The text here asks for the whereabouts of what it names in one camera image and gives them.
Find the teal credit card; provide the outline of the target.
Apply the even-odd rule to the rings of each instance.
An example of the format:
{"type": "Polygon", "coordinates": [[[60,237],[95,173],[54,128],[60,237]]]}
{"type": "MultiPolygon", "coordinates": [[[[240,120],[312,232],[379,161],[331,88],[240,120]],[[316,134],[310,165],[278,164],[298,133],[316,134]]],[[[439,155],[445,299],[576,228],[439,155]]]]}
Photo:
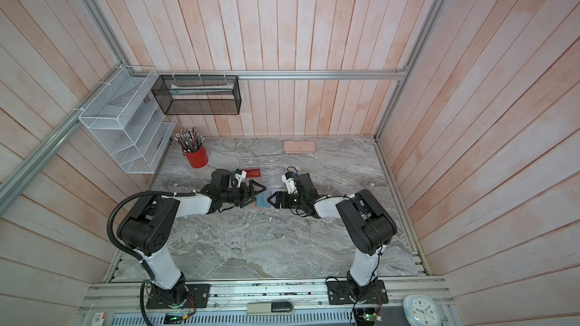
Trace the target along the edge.
{"type": "Polygon", "coordinates": [[[258,201],[257,201],[257,208],[273,208],[271,205],[268,204],[267,202],[267,198],[268,198],[268,194],[267,193],[261,193],[258,195],[258,201]]]}

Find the red credit card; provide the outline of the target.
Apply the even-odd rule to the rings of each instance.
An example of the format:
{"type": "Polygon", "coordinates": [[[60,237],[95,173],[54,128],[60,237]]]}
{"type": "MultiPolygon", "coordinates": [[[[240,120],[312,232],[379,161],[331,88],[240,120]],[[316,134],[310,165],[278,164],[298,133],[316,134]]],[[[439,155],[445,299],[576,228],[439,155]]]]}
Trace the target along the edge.
{"type": "Polygon", "coordinates": [[[244,172],[246,172],[247,178],[259,178],[259,177],[261,177],[261,169],[259,169],[259,168],[244,169],[244,172]]]}

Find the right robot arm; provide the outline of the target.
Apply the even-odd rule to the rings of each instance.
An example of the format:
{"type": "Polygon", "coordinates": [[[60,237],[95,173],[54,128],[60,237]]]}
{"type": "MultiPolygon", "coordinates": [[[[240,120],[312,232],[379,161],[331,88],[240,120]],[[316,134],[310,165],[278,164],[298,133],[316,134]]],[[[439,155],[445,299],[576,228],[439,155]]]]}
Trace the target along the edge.
{"type": "Polygon", "coordinates": [[[346,279],[330,276],[326,280],[329,303],[354,306],[387,300],[378,269],[386,247],[397,234],[397,225],[376,197],[367,189],[351,195],[322,195],[308,173],[289,171],[282,175],[282,181],[286,190],[268,197],[270,205],[288,208],[302,217],[339,218],[356,248],[346,279]]]}

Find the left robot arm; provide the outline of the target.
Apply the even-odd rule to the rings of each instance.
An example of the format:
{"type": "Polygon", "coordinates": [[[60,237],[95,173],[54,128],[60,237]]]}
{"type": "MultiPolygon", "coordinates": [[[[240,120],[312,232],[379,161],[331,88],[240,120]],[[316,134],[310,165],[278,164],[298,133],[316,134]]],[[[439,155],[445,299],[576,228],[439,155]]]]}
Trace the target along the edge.
{"type": "Polygon", "coordinates": [[[186,277],[175,265],[167,242],[177,218],[222,212],[224,204],[244,208],[267,187],[246,181],[246,172],[217,169],[200,190],[148,190],[123,199],[107,220],[107,236],[122,252],[135,258],[151,282],[151,295],[170,307],[183,306],[188,297],[186,277]]]}

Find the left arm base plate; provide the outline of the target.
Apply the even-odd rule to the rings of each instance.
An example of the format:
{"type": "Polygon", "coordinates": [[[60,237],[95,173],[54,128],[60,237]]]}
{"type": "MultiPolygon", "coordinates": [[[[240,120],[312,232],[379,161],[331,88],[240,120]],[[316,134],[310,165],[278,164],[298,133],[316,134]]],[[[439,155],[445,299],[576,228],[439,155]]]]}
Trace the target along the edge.
{"type": "Polygon", "coordinates": [[[148,309],[204,309],[208,304],[210,284],[177,284],[171,290],[152,286],[146,302],[148,309]]]}

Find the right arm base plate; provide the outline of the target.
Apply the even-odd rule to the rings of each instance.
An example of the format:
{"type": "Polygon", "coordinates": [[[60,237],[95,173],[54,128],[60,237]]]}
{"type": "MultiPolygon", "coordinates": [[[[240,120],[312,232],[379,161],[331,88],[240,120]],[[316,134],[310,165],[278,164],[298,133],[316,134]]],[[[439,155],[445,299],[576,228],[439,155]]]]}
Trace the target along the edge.
{"type": "Polygon", "coordinates": [[[385,284],[376,279],[366,286],[359,286],[355,281],[338,280],[329,277],[325,281],[327,295],[331,305],[386,304],[389,302],[385,284]]]}

